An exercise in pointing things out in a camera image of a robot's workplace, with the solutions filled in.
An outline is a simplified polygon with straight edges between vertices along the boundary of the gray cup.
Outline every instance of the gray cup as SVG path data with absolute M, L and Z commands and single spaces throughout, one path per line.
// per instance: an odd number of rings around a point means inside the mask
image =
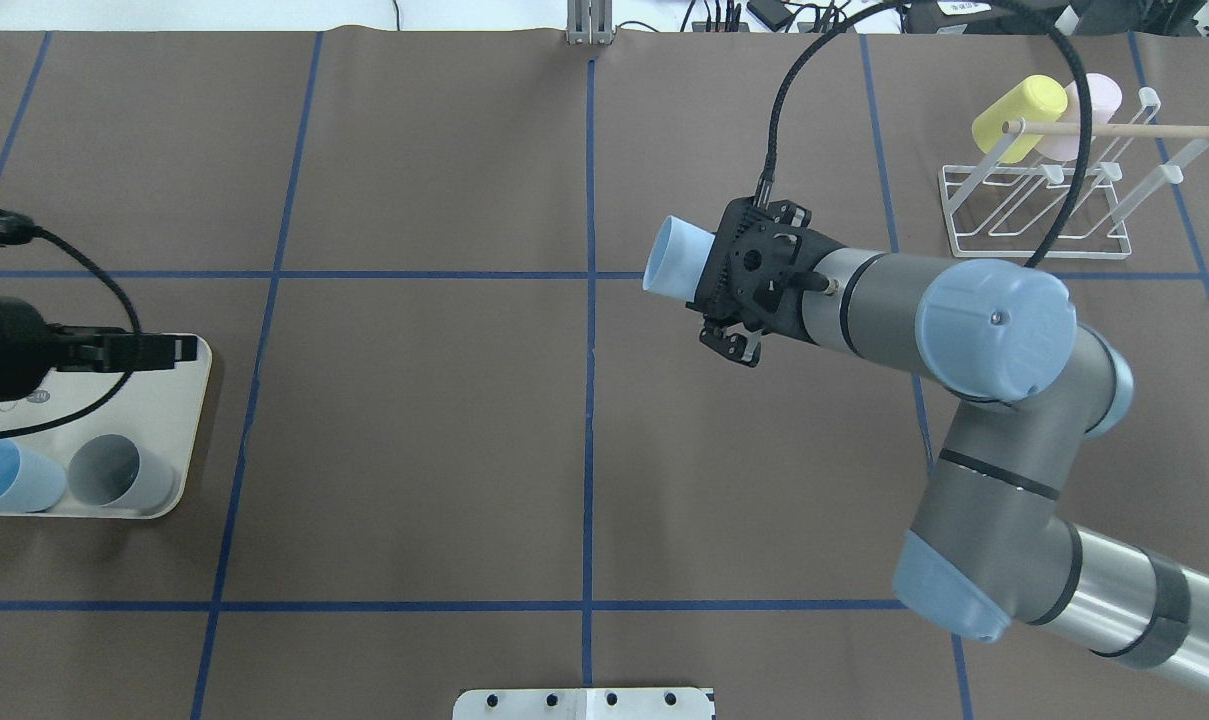
M 83 505 L 155 510 L 173 492 L 173 468 L 125 436 L 100 436 L 75 451 L 66 486 Z

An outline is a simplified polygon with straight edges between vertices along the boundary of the white label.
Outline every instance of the white label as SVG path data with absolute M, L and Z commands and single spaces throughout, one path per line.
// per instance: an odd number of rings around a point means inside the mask
M 991 5 L 984 2 L 938 2 L 937 8 L 942 14 L 973 14 L 985 13 Z

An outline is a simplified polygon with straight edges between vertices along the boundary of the light blue cup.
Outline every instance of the light blue cup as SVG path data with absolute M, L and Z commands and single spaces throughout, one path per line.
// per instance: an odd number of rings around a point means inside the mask
M 0 439 L 0 511 L 40 512 L 60 500 L 66 471 L 36 451 Z

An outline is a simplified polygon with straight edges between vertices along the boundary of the white tray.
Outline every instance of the white tray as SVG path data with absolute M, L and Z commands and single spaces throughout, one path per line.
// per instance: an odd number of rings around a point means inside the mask
M 40 451 L 63 468 L 70 465 L 75 451 L 104 434 L 121 434 L 138 446 L 167 460 L 175 482 L 168 500 L 150 512 L 93 507 L 64 493 L 60 500 L 42 512 L 0 512 L 10 518 L 120 518 L 151 519 L 173 510 L 187 487 L 196 430 L 208 388 L 212 349 L 203 338 L 196 359 L 179 362 L 173 370 L 135 373 L 118 395 L 91 413 L 60 428 L 15 439 L 15 442 Z M 54 420 L 74 413 L 100 397 L 118 374 L 48 373 L 30 397 L 0 403 L 0 430 Z

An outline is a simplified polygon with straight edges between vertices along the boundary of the wooden rod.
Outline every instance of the wooden rod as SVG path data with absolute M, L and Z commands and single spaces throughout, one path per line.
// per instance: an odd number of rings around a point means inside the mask
M 1024 132 L 1026 135 L 1078 135 L 1080 123 L 1034 123 L 1028 120 L 1011 120 L 1005 132 Z M 1097 124 L 1094 137 L 1167 137 L 1184 140 L 1209 140 L 1209 126 L 1136 126 Z

